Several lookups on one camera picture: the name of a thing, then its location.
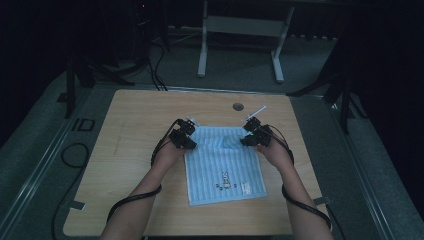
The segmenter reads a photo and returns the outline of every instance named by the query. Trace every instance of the cable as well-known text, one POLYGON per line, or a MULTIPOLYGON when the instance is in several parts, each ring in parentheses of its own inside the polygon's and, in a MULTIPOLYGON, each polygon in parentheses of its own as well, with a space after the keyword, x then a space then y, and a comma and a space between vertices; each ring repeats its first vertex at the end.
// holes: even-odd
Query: cable
MULTIPOLYGON (((267 132, 267 131, 265 131, 265 130, 263 130, 261 127, 259 127, 258 129, 261 131, 261 132, 263 132, 263 133, 265 133, 265 134, 267 134, 267 135, 269 135, 270 137, 272 137, 273 139, 275 139, 286 151, 287 151, 287 153, 289 154, 289 156, 290 156, 290 159, 292 160, 292 163, 294 164, 294 156, 293 156, 293 153, 292 153, 292 151, 290 150, 290 148, 289 148, 289 145, 287 144, 287 141, 286 141, 286 139, 284 138, 284 136, 283 136, 283 134, 276 128, 276 127, 274 127, 274 126, 271 126, 271 125, 266 125, 266 126, 269 126, 269 127, 271 127, 271 128, 273 128, 273 129, 275 129, 280 135, 281 135, 281 137, 282 137, 282 140, 281 139, 279 139, 279 138, 277 138, 274 134, 270 134, 269 132, 267 132)), ((296 201, 296 200, 294 200, 293 198, 291 198, 290 197, 290 195, 287 193, 287 191, 286 191, 286 189, 284 188, 284 184, 281 186, 281 192, 282 192, 282 194, 283 194, 283 196, 284 196, 284 198, 287 200, 287 201, 289 201, 291 204, 293 204, 293 205, 295 205, 295 206, 297 206, 297 207, 299 207, 299 208, 302 208, 302 209, 304 209, 304 210, 306 210, 306 211, 308 211, 308 212, 310 212, 310 213, 313 213, 313 214, 315 214, 315 215, 317 215, 317 216, 319 216, 319 217, 321 217, 322 219, 324 219, 324 221, 327 223, 327 225, 328 225, 328 228, 330 228, 331 229, 331 220, 330 220, 330 218, 327 216, 327 215, 325 215, 323 212, 321 212, 320 210, 318 210, 318 209, 316 209, 316 208, 313 208, 313 207, 311 207, 311 206, 309 206, 309 205, 306 205, 306 204, 304 204, 304 203, 301 203, 301 202, 299 202, 299 201, 296 201)))
POLYGON ((142 193, 142 194, 138 194, 138 195, 134 195, 134 196, 129 196, 127 198, 120 200, 119 202, 115 203, 115 205, 113 205, 113 207, 110 209, 106 222, 108 222, 110 220, 113 213, 115 213, 115 211, 119 207, 121 207, 122 205, 125 205, 125 204, 130 203, 130 202, 134 202, 134 201, 137 201, 137 200, 141 200, 141 199, 144 199, 144 198, 153 197, 154 195, 160 193, 160 191, 162 191, 162 185, 159 185, 159 187, 154 191, 151 191, 151 192, 148 192, 148 193, 142 193))
MULTIPOLYGON (((174 128, 175 124, 177 124, 178 120, 175 120, 174 123, 172 123, 172 125, 169 127, 169 129, 166 131, 165 135, 162 137, 161 140, 159 140, 158 144, 156 145, 155 149, 153 150, 152 153, 152 158, 151 158, 151 166, 153 166, 153 163, 155 161, 156 155, 159 152, 159 150, 161 150, 166 144, 170 143, 171 141, 168 141, 164 144, 162 144, 165 140, 165 138, 169 135, 169 133, 172 131, 172 129, 174 128)), ((149 198, 149 197, 153 197, 154 195, 160 193, 162 191, 162 185, 159 185, 159 187, 152 191, 152 192, 148 192, 148 193, 142 193, 142 194, 138 194, 138 195, 134 195, 134 196, 129 196, 126 197, 120 201, 118 201, 117 203, 115 203, 112 208, 109 211, 109 214, 107 216, 107 220, 106 222, 108 222, 110 220, 110 218, 112 217, 113 213, 121 206, 133 202, 133 201, 137 201, 137 200, 141 200, 141 199, 145 199, 145 198, 149 198)))
POLYGON ((334 215, 333 210, 331 210, 330 206, 328 204, 325 204, 325 206, 327 207, 328 212, 330 213, 331 216, 333 216, 334 222, 336 222, 337 227, 339 228, 339 232, 342 235, 343 239, 346 239, 346 236, 343 232, 343 229, 339 223, 339 221, 337 221, 336 215, 334 215))
POLYGON ((313 208, 309 205, 306 205, 304 203, 301 203, 301 202, 296 201, 293 198, 291 198, 289 196, 289 194, 287 193, 286 189, 284 188, 284 184, 281 186, 281 192, 283 193, 284 198, 287 199, 287 201, 289 201, 291 204, 295 205, 296 207, 302 208, 303 210, 306 210, 306 211, 313 213, 313 214, 321 217, 322 219, 324 219, 325 222, 327 223, 328 228, 331 229, 331 220, 323 212, 321 212, 320 210, 318 210, 316 208, 313 208))
POLYGON ((78 181, 78 179, 80 179, 80 177, 81 177, 82 173, 84 172, 85 168, 87 167, 88 160, 89 160, 89 157, 90 157, 90 151, 89 151, 89 149, 88 149, 87 145, 85 145, 85 144, 83 144, 83 143, 73 143, 73 144, 71 144, 71 145, 67 146, 66 148, 64 148, 64 149, 62 150, 62 153, 61 153, 60 157, 61 157, 62 162, 63 162, 66 166, 71 167, 71 168, 79 168, 79 169, 80 169, 80 171, 79 171, 79 173, 78 173, 78 176, 74 179, 74 181, 72 182, 72 184, 69 186, 69 188, 68 188, 68 190, 66 191, 65 195, 64 195, 64 196, 62 197, 62 199, 60 200, 60 203, 59 203, 59 205, 56 207, 56 210, 55 210, 54 215, 53 215, 53 217, 52 217, 52 221, 51 221, 51 224, 50 224, 50 229, 51 229, 51 234, 52 234, 52 238, 53 238, 53 239, 57 239, 57 238, 56 238, 55 226, 56 226, 56 218, 57 218, 57 214, 59 213, 59 209, 60 209, 60 207, 62 207, 63 203, 65 202, 66 197, 69 195, 69 193, 71 192, 71 190, 72 190, 72 188, 74 187, 75 183, 78 181), (73 165, 73 164, 69 163, 68 161, 66 161, 66 159, 65 159, 65 152, 66 152, 69 148, 74 147, 74 146, 82 146, 82 147, 84 148, 84 150, 85 150, 86 155, 85 155, 85 158, 84 158, 84 164, 83 164, 83 165, 81 165, 81 166, 73 165))
POLYGON ((160 44, 157 44, 157 43, 153 43, 152 42, 152 45, 159 47, 160 50, 161 50, 161 54, 160 54, 159 60, 156 63, 156 66, 155 66, 154 69, 153 69, 153 66, 152 66, 152 62, 150 61, 150 58, 147 60, 147 64, 148 64, 148 66, 150 68, 150 76, 152 78, 152 82, 153 82, 153 84, 155 85, 155 87, 156 87, 156 89, 158 91, 168 91, 168 89, 167 89, 165 83, 163 82, 162 78, 157 74, 158 68, 159 68, 159 64, 162 61, 162 58, 163 58, 163 56, 165 54, 165 50, 163 49, 163 47, 160 44))

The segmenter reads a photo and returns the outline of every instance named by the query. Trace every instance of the metal frame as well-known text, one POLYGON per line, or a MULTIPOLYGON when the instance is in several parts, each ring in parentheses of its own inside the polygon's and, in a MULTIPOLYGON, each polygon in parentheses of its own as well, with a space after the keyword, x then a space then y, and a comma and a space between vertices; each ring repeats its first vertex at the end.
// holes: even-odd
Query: metal frame
POLYGON ((234 17, 220 17, 208 15, 208 1, 203 1, 203 28, 202 28, 202 48, 200 50, 199 68, 197 75, 206 76, 206 62, 208 57, 207 34, 208 32, 223 32, 235 34, 260 35, 268 37, 278 37, 278 45, 271 51, 272 64, 274 66, 275 80, 279 83, 284 81, 281 68, 280 54, 284 40, 290 26, 294 7, 290 7, 285 21, 245 19, 234 17))

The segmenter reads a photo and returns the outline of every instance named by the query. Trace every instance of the cable on floor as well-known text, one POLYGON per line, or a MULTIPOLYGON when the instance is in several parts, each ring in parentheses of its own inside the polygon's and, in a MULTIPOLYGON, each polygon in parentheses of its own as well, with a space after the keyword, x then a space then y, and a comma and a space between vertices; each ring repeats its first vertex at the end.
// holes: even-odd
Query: cable on floor
POLYGON ((53 239, 57 239, 56 237, 56 218, 57 215, 59 213, 60 208, 63 206, 65 199, 68 197, 69 193, 71 192, 72 188, 74 187, 74 185, 76 184, 76 182, 78 181, 78 179, 80 179, 80 177, 82 176, 82 173, 84 172, 85 168, 87 167, 88 164, 88 160, 90 158, 90 150, 88 149, 87 145, 85 145, 84 143, 73 143, 70 144, 69 146, 67 146, 66 148, 64 148, 61 152, 61 160, 63 162, 63 164, 65 164, 66 166, 70 167, 70 168, 76 168, 76 169, 80 169, 78 176, 74 179, 74 181, 72 182, 72 184, 69 186, 68 190, 66 191, 65 195, 62 197, 59 205, 56 207, 56 210, 54 212, 54 215, 52 217, 52 221, 50 224, 51 227, 51 234, 52 234, 52 238, 53 239), (84 148, 84 152, 85 152, 85 157, 84 157, 84 164, 83 165, 74 165, 72 163, 69 163, 66 159, 65 159, 65 153, 72 147, 75 146, 81 146, 84 148))

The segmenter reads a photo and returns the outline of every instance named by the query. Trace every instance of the table leg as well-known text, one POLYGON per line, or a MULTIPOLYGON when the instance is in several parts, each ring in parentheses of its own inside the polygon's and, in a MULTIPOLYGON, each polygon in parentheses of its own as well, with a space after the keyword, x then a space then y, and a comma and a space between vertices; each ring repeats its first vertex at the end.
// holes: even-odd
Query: table leg
POLYGON ((271 51, 271 59, 272 64, 274 66, 274 72, 275 72, 275 80, 279 83, 282 83, 284 81, 283 76, 283 70, 281 69, 281 63, 280 63, 280 53, 281 49, 283 48, 284 40, 286 39, 287 32, 289 30, 290 21, 293 16, 294 7, 290 7, 287 13, 286 20, 281 28, 281 34, 279 36, 278 46, 275 50, 271 51))
POLYGON ((202 49, 200 50, 199 68, 197 70, 198 77, 204 77, 206 75, 206 60, 208 57, 208 1, 203 1, 203 28, 202 28, 202 49))

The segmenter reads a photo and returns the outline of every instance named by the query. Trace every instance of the wooden table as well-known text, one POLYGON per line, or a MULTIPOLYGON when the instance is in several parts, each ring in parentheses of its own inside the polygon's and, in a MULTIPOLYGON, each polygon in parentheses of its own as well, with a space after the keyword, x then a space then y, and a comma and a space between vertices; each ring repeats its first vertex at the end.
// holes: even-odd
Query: wooden table
MULTIPOLYGON (((75 201, 83 210, 70 209, 64 233, 98 236, 109 209, 125 198, 150 168, 152 151, 178 118, 195 118, 203 126, 240 126, 241 119, 262 105, 257 117, 280 129, 294 152, 295 166, 312 198, 321 196, 290 100, 283 95, 119 90, 116 92, 75 201), (242 103, 243 111, 235 111, 242 103)), ((145 235, 280 235, 291 234, 279 173, 260 154, 268 196, 190 207, 184 161, 162 182, 145 235)))

